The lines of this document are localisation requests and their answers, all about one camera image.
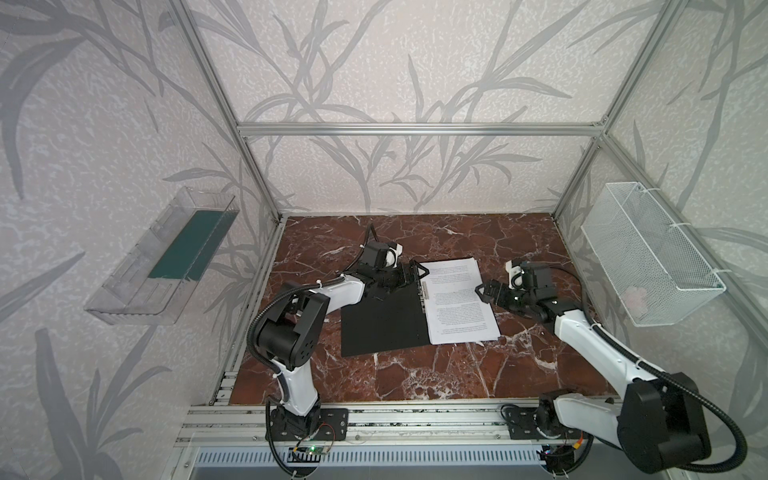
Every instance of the mesh basket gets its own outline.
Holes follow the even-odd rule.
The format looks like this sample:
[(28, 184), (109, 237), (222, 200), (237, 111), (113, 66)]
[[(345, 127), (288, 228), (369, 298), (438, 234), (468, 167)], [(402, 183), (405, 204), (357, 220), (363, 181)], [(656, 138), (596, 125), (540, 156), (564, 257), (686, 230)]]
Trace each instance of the mesh basket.
[(605, 184), (581, 229), (636, 326), (673, 325), (725, 291), (642, 184)]

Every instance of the robotic arm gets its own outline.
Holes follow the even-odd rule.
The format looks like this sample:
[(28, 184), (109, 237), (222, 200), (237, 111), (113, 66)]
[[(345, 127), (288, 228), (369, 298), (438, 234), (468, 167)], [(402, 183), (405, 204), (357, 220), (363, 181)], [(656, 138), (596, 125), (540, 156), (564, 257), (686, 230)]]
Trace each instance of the robotic arm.
[(270, 368), (282, 391), (277, 415), (289, 434), (303, 439), (321, 423), (320, 400), (312, 381), (310, 357), (317, 347), (328, 313), (353, 305), (363, 297), (385, 300), (393, 290), (428, 273), (414, 260), (398, 263), (402, 246), (368, 241), (339, 277), (317, 285), (285, 283), (250, 324), (247, 345), (251, 356)]
[[(551, 268), (575, 274), (559, 266), (519, 260), (507, 262), (505, 267), (509, 283), (492, 280), (478, 286), (475, 292), (481, 300), (542, 323), (578, 351), (623, 399), (619, 407), (578, 393), (544, 395), (536, 422), (545, 435), (561, 425), (588, 432), (613, 446), (619, 445), (617, 448), (646, 473), (672, 467), (724, 472), (743, 462), (743, 434), (722, 410), (698, 395), (692, 379), (683, 373), (670, 375), (646, 362), (587, 318), (582, 306), (557, 296)], [(691, 464), (711, 453), (702, 405), (719, 416), (737, 440), (737, 451), (720, 464)]]

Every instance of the clear plastic tray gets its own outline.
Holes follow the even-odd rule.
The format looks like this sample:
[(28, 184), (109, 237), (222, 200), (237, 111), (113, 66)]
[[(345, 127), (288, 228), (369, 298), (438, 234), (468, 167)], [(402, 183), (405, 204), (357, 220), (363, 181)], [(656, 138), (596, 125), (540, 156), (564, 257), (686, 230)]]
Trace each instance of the clear plastic tray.
[(111, 325), (176, 323), (239, 212), (232, 194), (182, 187), (85, 310)]

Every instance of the transparent plastic bin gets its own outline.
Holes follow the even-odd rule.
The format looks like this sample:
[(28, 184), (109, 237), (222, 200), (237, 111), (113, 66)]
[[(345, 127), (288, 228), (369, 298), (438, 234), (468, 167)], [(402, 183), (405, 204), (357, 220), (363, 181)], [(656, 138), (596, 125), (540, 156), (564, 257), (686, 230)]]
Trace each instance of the transparent plastic bin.
[(636, 326), (673, 325), (725, 291), (638, 182), (605, 184), (581, 229)]
[(85, 310), (111, 325), (173, 325), (239, 212), (232, 194), (182, 187)]

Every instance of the white paper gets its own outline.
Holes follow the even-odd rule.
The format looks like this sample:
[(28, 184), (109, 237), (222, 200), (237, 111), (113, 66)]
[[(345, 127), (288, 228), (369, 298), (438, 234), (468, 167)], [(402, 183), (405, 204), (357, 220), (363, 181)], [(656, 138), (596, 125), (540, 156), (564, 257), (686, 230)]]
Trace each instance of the white paper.
[(499, 337), (491, 306), (475, 293), (482, 283), (477, 260), (445, 260), (423, 264), (429, 275), (422, 279), (429, 342), (482, 342)]

